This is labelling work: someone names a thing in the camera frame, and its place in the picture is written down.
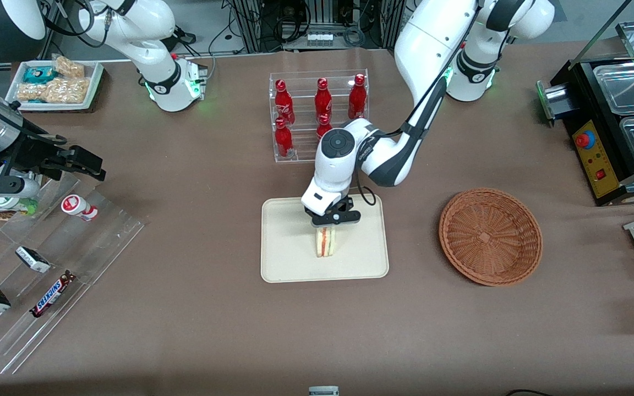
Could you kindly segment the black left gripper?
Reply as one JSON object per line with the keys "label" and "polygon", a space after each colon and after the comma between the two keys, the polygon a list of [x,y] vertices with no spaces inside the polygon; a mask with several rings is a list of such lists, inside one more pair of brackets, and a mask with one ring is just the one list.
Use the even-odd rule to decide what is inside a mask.
{"label": "black left gripper", "polygon": [[324,215],[310,213],[310,223],[315,228],[355,224],[359,223],[360,219],[362,219],[362,214],[360,211],[354,209],[354,199],[352,196],[345,196],[341,200],[334,202],[325,211]]}

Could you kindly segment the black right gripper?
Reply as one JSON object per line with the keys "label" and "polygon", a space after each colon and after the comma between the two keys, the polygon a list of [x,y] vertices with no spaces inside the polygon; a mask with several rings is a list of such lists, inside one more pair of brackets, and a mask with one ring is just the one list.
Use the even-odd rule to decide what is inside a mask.
{"label": "black right gripper", "polygon": [[63,173],[75,173],[76,170],[103,182],[106,171],[102,161],[101,157],[81,146],[69,145],[60,135],[22,133],[2,155],[4,170],[42,169],[42,175],[53,180],[60,180]]}

